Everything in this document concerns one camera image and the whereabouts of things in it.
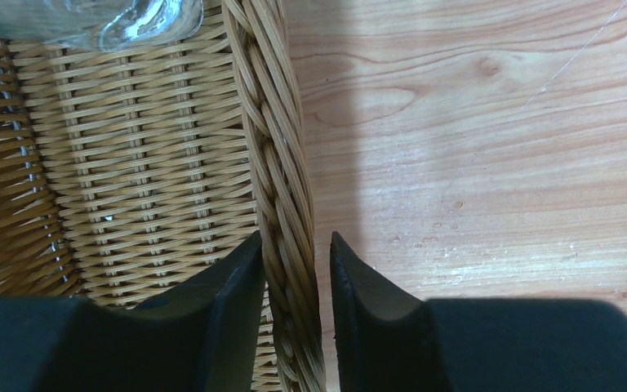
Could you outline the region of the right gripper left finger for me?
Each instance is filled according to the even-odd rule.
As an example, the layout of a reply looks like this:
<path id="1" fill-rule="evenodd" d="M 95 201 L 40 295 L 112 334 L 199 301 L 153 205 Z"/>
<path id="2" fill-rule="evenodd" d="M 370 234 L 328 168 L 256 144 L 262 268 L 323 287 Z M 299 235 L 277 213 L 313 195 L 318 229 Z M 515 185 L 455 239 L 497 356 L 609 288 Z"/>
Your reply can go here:
<path id="1" fill-rule="evenodd" d="M 264 288 L 254 233 L 131 310 L 0 297 L 0 391 L 248 391 Z"/>

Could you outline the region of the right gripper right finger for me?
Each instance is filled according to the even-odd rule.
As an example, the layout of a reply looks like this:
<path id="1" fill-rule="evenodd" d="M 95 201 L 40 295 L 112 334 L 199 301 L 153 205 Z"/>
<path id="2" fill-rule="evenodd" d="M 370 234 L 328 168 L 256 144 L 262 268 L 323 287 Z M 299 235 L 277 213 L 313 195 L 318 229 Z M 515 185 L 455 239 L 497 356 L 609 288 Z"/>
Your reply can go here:
<path id="1" fill-rule="evenodd" d="M 586 299 L 420 300 L 331 236 L 343 391 L 627 391 L 627 315 Z"/>

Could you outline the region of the woven wicker divided basket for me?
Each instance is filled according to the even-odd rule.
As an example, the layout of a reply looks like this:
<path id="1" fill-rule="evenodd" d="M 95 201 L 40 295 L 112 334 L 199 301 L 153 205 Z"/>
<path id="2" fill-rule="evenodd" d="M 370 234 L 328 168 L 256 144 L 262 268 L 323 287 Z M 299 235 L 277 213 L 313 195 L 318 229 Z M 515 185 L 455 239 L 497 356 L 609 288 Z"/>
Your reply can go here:
<path id="1" fill-rule="evenodd" d="M 248 391 L 322 391 L 284 6 L 203 5 L 196 33 L 157 46 L 0 38 L 0 297 L 131 310 L 258 233 L 265 288 Z"/>

